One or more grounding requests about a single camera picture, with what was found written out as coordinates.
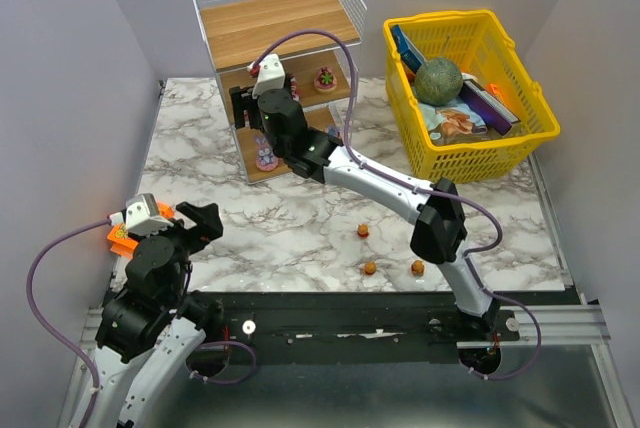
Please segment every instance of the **food package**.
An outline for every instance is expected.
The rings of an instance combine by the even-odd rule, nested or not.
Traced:
[[[455,98],[443,106],[432,106],[418,101],[418,106],[429,138],[435,146],[492,139],[482,118],[460,98]]]

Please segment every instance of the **screw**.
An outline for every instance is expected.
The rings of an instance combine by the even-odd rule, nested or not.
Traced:
[[[245,335],[252,335],[256,331],[256,324],[253,320],[247,320],[242,324],[242,331]]]
[[[520,323],[515,318],[509,318],[505,323],[507,330],[509,331],[518,331],[520,328]]]

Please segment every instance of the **white marble tabletop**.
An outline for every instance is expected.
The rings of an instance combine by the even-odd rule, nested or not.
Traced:
[[[337,104],[339,111],[345,102]],[[360,82],[353,145],[364,155],[410,173],[391,113],[384,79]],[[495,290],[562,290],[564,284],[528,163],[509,175],[458,185],[460,194],[494,213],[505,238],[475,255]],[[415,278],[412,227],[398,215],[350,191],[293,174],[255,185],[245,182],[216,83],[170,79],[158,114],[139,192],[175,205],[218,203],[224,236],[193,256],[190,289],[202,291],[446,291],[432,265]],[[492,225],[466,209],[472,245],[495,236]],[[370,236],[356,235],[367,223]],[[378,270],[363,276],[375,261]],[[124,282],[116,264],[114,288]]]

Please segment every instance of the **green melon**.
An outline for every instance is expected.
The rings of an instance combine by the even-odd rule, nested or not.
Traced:
[[[448,58],[428,60],[416,73],[416,96],[423,103],[442,106],[453,100],[462,89],[462,73]]]

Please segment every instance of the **small orange ball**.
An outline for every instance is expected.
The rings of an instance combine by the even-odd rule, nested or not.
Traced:
[[[420,260],[416,260],[411,263],[411,274],[413,276],[423,276],[424,275],[424,263]]]
[[[369,227],[365,224],[358,225],[358,236],[360,238],[366,238],[369,236]]]
[[[376,264],[373,261],[367,261],[362,269],[365,275],[371,276],[376,272]]]

